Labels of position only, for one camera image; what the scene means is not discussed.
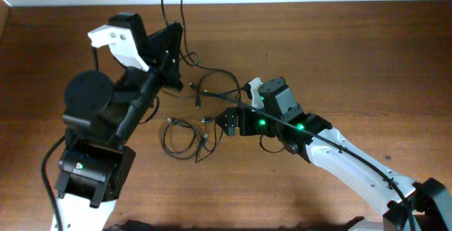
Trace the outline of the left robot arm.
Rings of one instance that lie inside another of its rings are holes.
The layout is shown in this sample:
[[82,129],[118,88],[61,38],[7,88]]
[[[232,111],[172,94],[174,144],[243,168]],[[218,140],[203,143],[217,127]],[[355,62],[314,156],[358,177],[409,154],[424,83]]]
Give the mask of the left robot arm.
[[119,13],[88,33],[93,49],[108,47],[124,68],[113,81],[99,68],[73,77],[64,91],[64,147],[59,175],[46,190],[53,230],[101,230],[114,210],[130,172],[127,146],[139,124],[157,110],[159,92],[182,89],[178,22],[148,34],[137,13]]

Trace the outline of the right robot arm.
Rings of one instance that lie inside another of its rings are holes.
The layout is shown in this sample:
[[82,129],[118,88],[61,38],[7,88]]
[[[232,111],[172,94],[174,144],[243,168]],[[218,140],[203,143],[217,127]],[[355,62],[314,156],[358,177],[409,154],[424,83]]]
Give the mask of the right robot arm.
[[284,78],[249,81],[251,104],[235,101],[215,118],[228,136],[277,138],[284,150],[331,173],[381,217],[351,230],[450,230],[451,194],[438,180],[417,182],[354,146],[328,120],[306,113]]

